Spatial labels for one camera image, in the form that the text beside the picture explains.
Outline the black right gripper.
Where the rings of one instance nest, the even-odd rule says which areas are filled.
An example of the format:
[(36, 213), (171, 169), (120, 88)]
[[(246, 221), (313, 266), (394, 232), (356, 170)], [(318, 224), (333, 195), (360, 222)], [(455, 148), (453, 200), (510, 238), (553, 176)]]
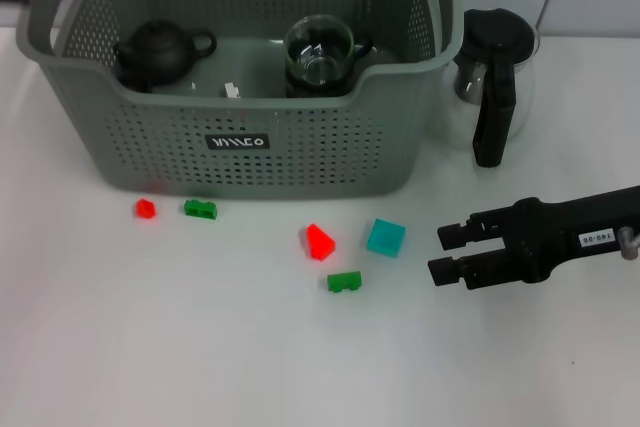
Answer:
[[(444, 250), (501, 238), (507, 212), (472, 214), (464, 225), (437, 229)], [(527, 198), (509, 214), (509, 250), (428, 262), (436, 286), (463, 280), (468, 290), (547, 280), (570, 260), (618, 252), (623, 228), (639, 232), (639, 188), (631, 187), (560, 203)]]

